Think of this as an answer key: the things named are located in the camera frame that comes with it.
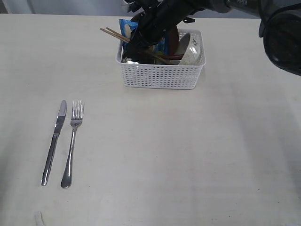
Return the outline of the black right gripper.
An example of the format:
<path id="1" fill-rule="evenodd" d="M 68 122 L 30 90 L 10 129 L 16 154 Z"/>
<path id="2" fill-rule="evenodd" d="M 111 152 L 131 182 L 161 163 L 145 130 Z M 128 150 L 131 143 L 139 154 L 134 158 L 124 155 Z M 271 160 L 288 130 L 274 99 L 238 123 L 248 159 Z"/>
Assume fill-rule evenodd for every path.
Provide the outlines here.
<path id="1" fill-rule="evenodd" d="M 146 49 L 157 44 L 172 27 L 187 16 L 203 10 L 203 0 L 135 0 L 137 8 L 144 10 L 130 42 L 123 46 L 123 61 L 131 59 L 139 64 L 154 64 L 155 58 Z"/>

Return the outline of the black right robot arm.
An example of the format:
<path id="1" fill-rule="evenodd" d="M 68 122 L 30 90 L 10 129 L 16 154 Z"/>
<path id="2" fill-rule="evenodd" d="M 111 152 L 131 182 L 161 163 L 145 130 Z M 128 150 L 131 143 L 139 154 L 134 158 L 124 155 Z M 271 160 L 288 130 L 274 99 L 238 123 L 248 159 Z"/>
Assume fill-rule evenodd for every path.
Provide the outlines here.
<path id="1" fill-rule="evenodd" d="M 131 33 L 125 54 L 155 45 L 172 27 L 203 10 L 228 13 L 236 9 L 261 19 L 259 37 L 265 53 L 276 67 L 301 74 L 301 3 L 277 6 L 272 0 L 128 0 L 130 11 L 143 14 Z"/>

